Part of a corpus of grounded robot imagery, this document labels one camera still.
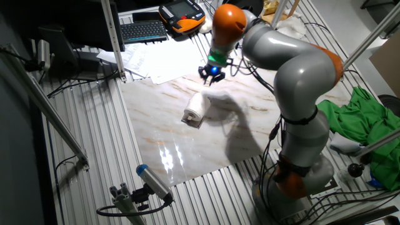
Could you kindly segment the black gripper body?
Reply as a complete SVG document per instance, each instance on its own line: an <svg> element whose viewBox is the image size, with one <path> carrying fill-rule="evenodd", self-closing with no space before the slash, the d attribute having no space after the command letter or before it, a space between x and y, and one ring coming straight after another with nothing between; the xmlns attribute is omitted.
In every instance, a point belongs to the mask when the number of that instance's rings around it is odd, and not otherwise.
<svg viewBox="0 0 400 225"><path fill-rule="evenodd" d="M210 64L206 65L205 67L205 76L212 76L212 77L218 77L221 75L221 67L217 66L212 66Z"/></svg>

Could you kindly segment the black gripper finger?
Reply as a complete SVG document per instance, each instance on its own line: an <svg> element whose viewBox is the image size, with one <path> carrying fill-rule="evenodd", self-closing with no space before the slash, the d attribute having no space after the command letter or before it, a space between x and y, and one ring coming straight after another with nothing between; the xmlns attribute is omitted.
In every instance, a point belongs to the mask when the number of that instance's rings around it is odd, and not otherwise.
<svg viewBox="0 0 400 225"><path fill-rule="evenodd" d="M225 73L221 72L220 74L212 77L211 84L218 83L219 81L223 80L225 77L226 77Z"/></svg>
<svg viewBox="0 0 400 225"><path fill-rule="evenodd" d="M198 73L200 78L204 81L204 84L207 83L207 79L210 76L209 66L203 66L198 68Z"/></svg>

